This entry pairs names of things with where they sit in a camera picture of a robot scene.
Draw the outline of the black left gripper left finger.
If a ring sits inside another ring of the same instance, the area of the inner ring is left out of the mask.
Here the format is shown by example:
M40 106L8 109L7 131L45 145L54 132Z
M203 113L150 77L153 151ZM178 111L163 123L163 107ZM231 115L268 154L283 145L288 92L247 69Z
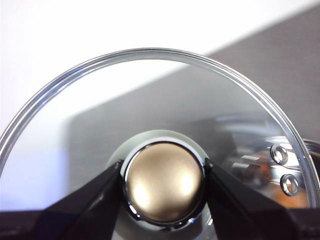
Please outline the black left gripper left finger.
M2 240L109 240L122 202L119 160L43 210L2 211Z

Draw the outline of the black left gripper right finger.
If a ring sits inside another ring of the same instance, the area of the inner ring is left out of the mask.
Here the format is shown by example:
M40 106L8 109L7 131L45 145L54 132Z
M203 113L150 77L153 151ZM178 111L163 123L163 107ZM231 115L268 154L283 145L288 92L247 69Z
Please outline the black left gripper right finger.
M318 240L319 208L286 208L205 159L207 205L220 240Z

